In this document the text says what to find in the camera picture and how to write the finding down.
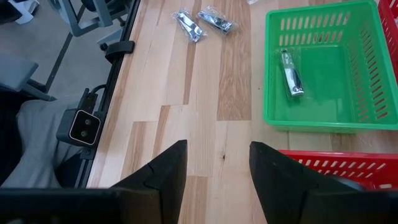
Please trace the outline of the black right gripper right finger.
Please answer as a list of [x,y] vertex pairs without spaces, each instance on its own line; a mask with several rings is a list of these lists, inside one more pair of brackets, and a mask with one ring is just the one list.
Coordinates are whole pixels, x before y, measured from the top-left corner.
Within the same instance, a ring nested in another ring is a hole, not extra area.
[[252,181],[268,223],[300,223],[309,192],[357,192],[280,151],[253,141],[249,146]]

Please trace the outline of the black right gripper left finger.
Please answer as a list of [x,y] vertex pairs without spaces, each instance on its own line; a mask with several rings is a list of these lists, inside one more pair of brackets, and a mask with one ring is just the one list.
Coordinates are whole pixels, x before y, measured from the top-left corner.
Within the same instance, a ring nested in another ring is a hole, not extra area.
[[133,174],[118,190],[118,223],[178,223],[187,178],[187,140],[179,140]]

